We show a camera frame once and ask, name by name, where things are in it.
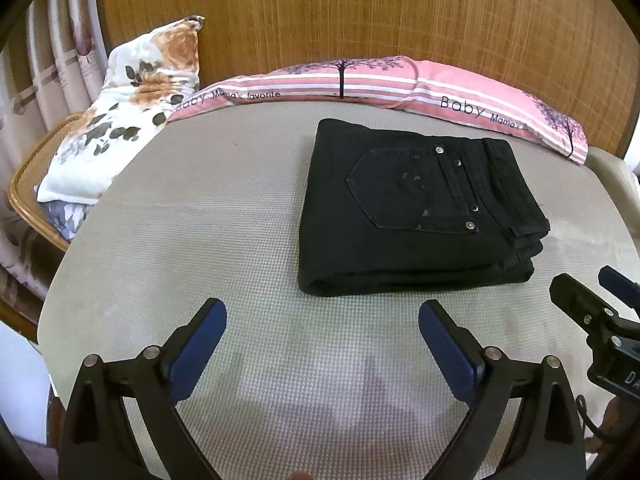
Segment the black denim pants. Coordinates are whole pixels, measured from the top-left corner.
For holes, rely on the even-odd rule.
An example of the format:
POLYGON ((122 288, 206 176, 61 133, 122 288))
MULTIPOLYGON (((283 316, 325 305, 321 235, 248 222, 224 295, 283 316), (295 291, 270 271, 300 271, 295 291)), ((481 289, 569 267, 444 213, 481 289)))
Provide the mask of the black denim pants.
POLYGON ((523 283, 550 230, 510 144, 319 122, 298 284, 320 297, 523 283))

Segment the beige cushion at bedside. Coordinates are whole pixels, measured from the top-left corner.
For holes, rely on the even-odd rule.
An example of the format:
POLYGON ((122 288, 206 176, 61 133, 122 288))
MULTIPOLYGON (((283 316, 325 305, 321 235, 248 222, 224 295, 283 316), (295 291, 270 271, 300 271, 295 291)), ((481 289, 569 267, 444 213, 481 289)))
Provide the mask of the beige cushion at bedside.
POLYGON ((597 175, 625 222, 638 224, 639 181, 623 159, 600 148, 590 148, 586 166, 597 175))

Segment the grey patterned cloth under pillow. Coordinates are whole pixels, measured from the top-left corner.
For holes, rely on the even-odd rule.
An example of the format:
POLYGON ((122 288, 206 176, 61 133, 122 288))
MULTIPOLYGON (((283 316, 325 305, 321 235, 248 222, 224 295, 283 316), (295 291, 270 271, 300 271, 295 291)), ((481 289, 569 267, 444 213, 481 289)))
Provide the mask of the grey patterned cloth under pillow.
POLYGON ((75 238, 92 208, 91 205, 67 203, 62 200, 39 203, 39 207, 47 222, 68 242, 75 238))

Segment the wicker rattan chair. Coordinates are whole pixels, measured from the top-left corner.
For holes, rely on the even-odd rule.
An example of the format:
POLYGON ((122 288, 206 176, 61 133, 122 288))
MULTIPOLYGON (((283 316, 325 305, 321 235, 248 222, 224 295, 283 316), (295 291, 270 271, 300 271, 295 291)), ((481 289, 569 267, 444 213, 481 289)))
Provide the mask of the wicker rattan chair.
POLYGON ((70 243, 49 222, 36 200, 36 188, 46 174, 50 162, 66 134, 81 118, 70 114, 48 131, 14 171, 8 187, 8 199, 13 210, 53 247, 66 252, 70 243))

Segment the beige textured mattress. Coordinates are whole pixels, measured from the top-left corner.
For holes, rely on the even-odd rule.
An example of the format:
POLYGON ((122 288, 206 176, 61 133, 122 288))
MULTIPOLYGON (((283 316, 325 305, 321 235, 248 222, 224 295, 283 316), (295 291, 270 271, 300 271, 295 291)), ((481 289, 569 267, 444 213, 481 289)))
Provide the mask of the beige textured mattress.
MULTIPOLYGON (((428 479, 468 407, 418 316, 436 300, 482 347, 556 356, 575 399, 584 479, 639 474, 639 399, 590 382, 587 334, 552 304, 570 274, 638 322, 598 281, 639 284, 639 252, 597 175, 527 141, 343 103, 232 106, 166 126, 92 208, 50 286, 38 339, 65 411, 82 361, 161 346, 209 298, 227 327, 176 410, 217 479, 428 479), (299 225, 319 122, 510 144, 550 230, 523 283, 320 297, 298 284, 299 225)), ((153 479, 172 479, 137 401, 122 400, 153 479)))

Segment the wooden bamboo headboard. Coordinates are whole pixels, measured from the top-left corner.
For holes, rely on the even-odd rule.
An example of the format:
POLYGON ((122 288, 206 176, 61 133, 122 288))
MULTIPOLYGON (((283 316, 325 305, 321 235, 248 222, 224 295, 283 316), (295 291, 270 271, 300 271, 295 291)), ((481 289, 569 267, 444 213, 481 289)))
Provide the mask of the wooden bamboo headboard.
POLYGON ((303 62, 403 54, 533 93, 623 155, 639 44, 612 0, 98 0, 108 48, 198 14, 203 84, 303 62))

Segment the pink striped baby pillow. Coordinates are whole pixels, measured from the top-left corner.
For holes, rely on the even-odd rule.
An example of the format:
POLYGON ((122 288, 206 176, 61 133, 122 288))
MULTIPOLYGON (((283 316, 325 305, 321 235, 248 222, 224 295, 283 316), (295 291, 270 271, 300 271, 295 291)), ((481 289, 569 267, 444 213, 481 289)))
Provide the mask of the pink striped baby pillow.
POLYGON ((523 90, 469 70, 403 55, 297 64, 235 76, 184 99, 172 122, 223 108, 293 101, 363 104, 514 136, 582 165, 582 125, 523 90))

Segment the white floral pillow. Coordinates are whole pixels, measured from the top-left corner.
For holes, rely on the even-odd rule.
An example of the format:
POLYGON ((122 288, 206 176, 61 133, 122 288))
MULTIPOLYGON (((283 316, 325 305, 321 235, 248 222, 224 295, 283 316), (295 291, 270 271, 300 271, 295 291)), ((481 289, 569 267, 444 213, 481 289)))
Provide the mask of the white floral pillow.
POLYGON ((200 85, 198 33, 191 15, 115 48, 99 96, 75 122, 37 188, 39 203, 94 205, 200 85))

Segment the beige patterned curtain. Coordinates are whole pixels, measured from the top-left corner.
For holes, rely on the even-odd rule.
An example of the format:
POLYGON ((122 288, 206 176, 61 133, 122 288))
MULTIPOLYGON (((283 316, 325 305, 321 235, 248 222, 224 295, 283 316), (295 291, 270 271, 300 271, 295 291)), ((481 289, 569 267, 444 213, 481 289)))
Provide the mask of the beige patterned curtain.
POLYGON ((46 296, 60 252, 15 211, 14 172, 68 115, 96 99, 105 55, 96 0, 1 0, 1 293, 46 296))

